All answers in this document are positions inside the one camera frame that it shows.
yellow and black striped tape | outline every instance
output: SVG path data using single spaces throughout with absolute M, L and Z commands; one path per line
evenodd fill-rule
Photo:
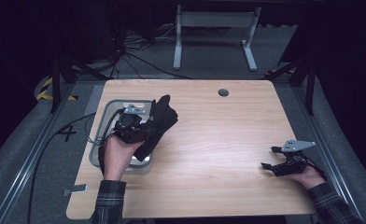
M 37 95 L 36 99 L 37 100 L 53 100 L 52 95 L 47 95 L 47 89 L 49 88 L 49 85 L 52 83 L 52 77 L 49 77 L 46 82 L 44 83 L 43 87 L 40 90 L 40 93 Z M 67 100 L 70 101 L 75 101 L 78 100 L 78 96 L 76 95 L 71 95 L 68 97 Z

person's right hand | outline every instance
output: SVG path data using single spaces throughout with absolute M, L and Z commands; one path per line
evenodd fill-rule
M 326 183 L 326 180 L 311 166 L 307 166 L 301 174 L 285 175 L 284 177 L 300 182 L 306 189 Z

background table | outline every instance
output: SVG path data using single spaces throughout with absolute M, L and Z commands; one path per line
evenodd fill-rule
M 229 91 L 227 97 L 218 90 Z M 147 175 L 125 175 L 124 217 L 224 217 L 315 213 L 298 183 L 264 171 L 278 164 L 271 151 L 295 139 L 273 84 L 246 80 L 107 81 L 91 129 L 96 134 L 105 105 L 114 99 L 157 101 L 171 95 L 179 122 L 153 152 Z M 66 214 L 89 218 L 102 174 L 91 165 L 88 143 Z

dark checkered sleeve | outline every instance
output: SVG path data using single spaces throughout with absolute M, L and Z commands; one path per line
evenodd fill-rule
M 350 206 L 328 184 L 324 183 L 308 190 L 314 206 L 325 224 L 364 223 Z
M 122 224 L 122 207 L 124 205 L 126 183 L 122 181 L 101 181 L 95 211 L 90 219 L 91 224 Z

black cross mark on floor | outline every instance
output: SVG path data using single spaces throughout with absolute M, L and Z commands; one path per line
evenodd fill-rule
M 72 132 L 72 130 L 73 130 L 73 125 L 69 125 L 69 131 L 65 132 L 63 130 L 63 131 L 58 132 L 58 134 L 66 134 L 66 138 L 64 139 L 64 141 L 67 142 L 67 141 L 69 141 L 70 134 L 76 133 L 76 132 Z

